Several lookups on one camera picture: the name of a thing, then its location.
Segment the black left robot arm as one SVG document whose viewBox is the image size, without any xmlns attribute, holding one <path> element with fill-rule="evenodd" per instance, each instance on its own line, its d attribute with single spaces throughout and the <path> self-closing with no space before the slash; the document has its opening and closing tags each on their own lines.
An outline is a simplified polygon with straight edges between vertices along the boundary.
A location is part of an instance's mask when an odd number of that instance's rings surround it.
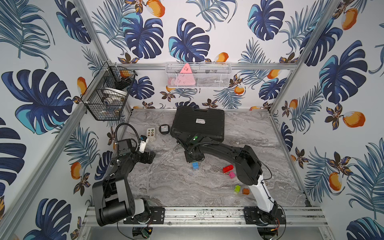
<svg viewBox="0 0 384 240">
<path fill-rule="evenodd" d="M 156 156 L 146 151 L 148 138 L 139 136 L 137 130 L 128 123 L 117 126 L 117 130 L 127 126 L 136 139 L 118 140 L 117 155 L 110 160 L 103 180 L 92 188 L 96 220 L 100 227 L 131 219 L 134 223 L 148 224 L 151 219 L 150 207 L 144 198 L 135 199 L 131 191 L 128 176 L 137 163 L 152 164 Z"/>
</svg>

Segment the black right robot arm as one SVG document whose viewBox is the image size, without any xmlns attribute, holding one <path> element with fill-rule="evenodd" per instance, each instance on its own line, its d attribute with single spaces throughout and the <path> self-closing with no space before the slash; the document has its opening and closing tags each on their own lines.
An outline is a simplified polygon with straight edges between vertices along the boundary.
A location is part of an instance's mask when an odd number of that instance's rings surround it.
<svg viewBox="0 0 384 240">
<path fill-rule="evenodd" d="M 184 148 L 188 163 L 201 162 L 208 154 L 234 166 L 238 180 L 249 186 L 257 202 L 255 218 L 248 221 L 258 226 L 278 223 L 278 204 L 265 185 L 263 163 L 250 146 L 233 147 L 203 135 L 182 134 L 174 138 Z"/>
</svg>

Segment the long blue lego brick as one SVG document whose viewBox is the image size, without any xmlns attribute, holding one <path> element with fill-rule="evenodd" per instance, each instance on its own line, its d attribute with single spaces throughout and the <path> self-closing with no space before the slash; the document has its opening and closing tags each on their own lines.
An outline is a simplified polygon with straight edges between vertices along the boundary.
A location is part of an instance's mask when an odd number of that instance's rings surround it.
<svg viewBox="0 0 384 240">
<path fill-rule="evenodd" d="M 198 170 L 199 169 L 199 163 L 197 163 L 197 162 L 193 162 L 192 166 L 193 166 L 194 170 Z"/>
</svg>

